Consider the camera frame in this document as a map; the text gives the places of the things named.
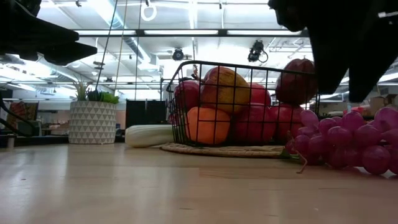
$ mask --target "grapes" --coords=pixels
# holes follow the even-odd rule
[[[294,140],[293,139],[291,139],[290,141],[288,141],[286,143],[285,148],[290,155],[297,154],[297,152],[294,150]]]
[[[308,166],[320,165],[320,155],[319,154],[304,154],[303,157],[307,160]]]
[[[329,129],[326,138],[330,144],[346,146],[351,142],[353,135],[347,129],[336,126]]]
[[[350,167],[362,167],[362,152],[355,147],[345,149],[344,162]]]
[[[347,166],[344,162],[344,154],[345,150],[343,148],[336,148],[329,152],[326,163],[334,169],[342,169]]]
[[[312,137],[315,133],[317,133],[318,131],[315,130],[314,128],[310,128],[310,127],[301,127],[297,130],[297,135],[306,135],[308,137]]]
[[[398,148],[391,147],[389,152],[391,155],[389,170],[398,175]]]
[[[371,125],[371,126],[375,127],[381,133],[383,132],[383,128],[381,127],[381,124],[378,121],[373,120],[373,121],[369,122],[368,125]]]
[[[374,115],[374,120],[381,125],[382,132],[398,128],[398,111],[390,107],[381,108]]]
[[[340,118],[340,117],[332,117],[332,119],[334,119],[334,120],[337,122],[337,126],[341,126],[341,120],[342,120],[343,118]]]
[[[393,146],[398,146],[398,128],[391,129],[381,134],[381,139],[386,140]]]
[[[322,135],[312,137],[308,144],[308,152],[311,154],[320,155],[332,150],[333,146],[330,145]]]
[[[331,118],[325,118],[319,122],[319,132],[324,136],[328,135],[328,131],[330,128],[337,126],[337,122]]]
[[[362,147],[373,146],[379,143],[381,132],[371,125],[364,125],[354,132],[354,140]]]
[[[362,115],[354,111],[346,113],[341,120],[341,126],[351,132],[357,130],[364,124],[365,120],[363,119]]]
[[[294,139],[294,148],[299,153],[307,154],[309,142],[310,138],[306,135],[301,134]]]
[[[387,170],[398,175],[398,110],[383,108],[368,124],[357,112],[320,122],[312,111],[303,111],[300,117],[303,127],[285,145],[289,153],[298,154],[304,162],[298,173],[306,165],[326,162],[334,169],[364,167],[374,175]],[[382,139],[390,145],[379,146]]]
[[[363,152],[363,167],[371,174],[380,175],[385,173],[390,164],[390,152],[382,146],[369,146]]]
[[[301,123],[306,127],[317,127],[319,124],[318,116],[311,110],[303,110],[300,113]]]

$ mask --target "potted plant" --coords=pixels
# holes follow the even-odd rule
[[[69,143],[114,143],[119,97],[98,90],[88,91],[91,84],[74,82],[77,101],[70,104]]]

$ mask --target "ceiling light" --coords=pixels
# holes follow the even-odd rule
[[[79,33],[79,35],[135,35],[135,30],[74,30]]]
[[[291,32],[289,30],[228,30],[228,35],[272,35],[272,36],[288,36],[300,35],[299,32]]]
[[[330,94],[330,95],[321,95],[320,99],[321,100],[329,99],[329,98],[332,98],[332,97],[335,97],[335,96],[338,96],[338,95],[339,95],[339,93],[334,93],[334,94]]]
[[[77,62],[76,64],[72,65],[72,67],[73,67],[73,68],[78,68],[78,67],[80,67],[80,63]]]
[[[40,81],[40,79],[38,79],[32,75],[28,75],[26,73],[15,71],[14,69],[8,68],[7,66],[4,66],[0,70],[0,76],[9,78],[11,80]]]
[[[145,30],[146,35],[217,35],[218,30]]]
[[[139,70],[159,70],[158,65],[153,65],[151,63],[141,63],[138,65]]]
[[[25,85],[25,84],[18,84],[18,85],[14,85],[14,84],[8,84],[10,86],[16,87],[16,88],[21,88],[24,90],[29,90],[29,91],[36,91],[35,88],[29,86],[29,85]]]
[[[392,73],[392,74],[387,74],[387,75],[383,75],[380,79],[379,82],[385,82],[388,80],[393,80],[398,78],[398,72],[397,73]]]
[[[267,4],[266,0],[228,0],[228,4]]]
[[[310,103],[306,103],[306,104],[303,104],[303,105],[300,105],[302,108],[306,108],[306,109],[309,109],[310,108],[310,106],[312,105],[312,104],[314,104],[315,102],[314,101],[311,101]]]
[[[340,83],[344,83],[344,82],[348,82],[348,81],[349,81],[349,77],[345,77],[345,78],[343,78],[343,79],[341,80]]]

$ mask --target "white planter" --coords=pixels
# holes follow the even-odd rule
[[[111,144],[116,134],[116,105],[95,101],[70,104],[69,143]]]

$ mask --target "wire basket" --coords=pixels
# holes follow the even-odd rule
[[[190,83],[186,82],[191,76],[189,68],[193,68]],[[276,91],[290,94],[292,85],[285,89],[283,85],[284,78],[292,77],[290,83],[304,88],[304,105],[276,99]],[[197,60],[183,62],[166,88],[174,141],[194,147],[285,144],[302,127],[302,110],[318,115],[320,97],[316,89],[313,96],[308,93],[308,80],[316,81],[314,74]]]

